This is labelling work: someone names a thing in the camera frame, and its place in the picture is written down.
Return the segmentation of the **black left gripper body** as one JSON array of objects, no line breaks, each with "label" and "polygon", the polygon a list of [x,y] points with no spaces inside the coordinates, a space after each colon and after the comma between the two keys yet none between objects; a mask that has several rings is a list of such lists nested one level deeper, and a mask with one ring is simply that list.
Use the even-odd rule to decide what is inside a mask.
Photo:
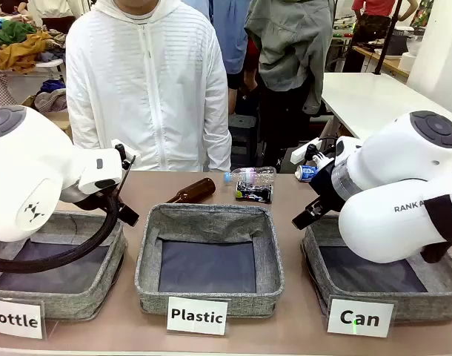
[{"label": "black left gripper body", "polygon": [[131,207],[122,202],[119,204],[118,219],[130,227],[134,227],[139,221],[139,215]]}]

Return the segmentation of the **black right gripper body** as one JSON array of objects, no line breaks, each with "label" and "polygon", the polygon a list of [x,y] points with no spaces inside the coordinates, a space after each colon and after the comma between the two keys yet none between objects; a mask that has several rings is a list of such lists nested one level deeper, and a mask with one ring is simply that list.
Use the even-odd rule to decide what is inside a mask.
[{"label": "black right gripper body", "polygon": [[332,172],[334,169],[334,160],[332,159],[324,167],[318,170],[315,177],[310,181],[311,188],[322,199],[325,215],[329,211],[340,212],[345,201],[338,195],[332,183]]}]

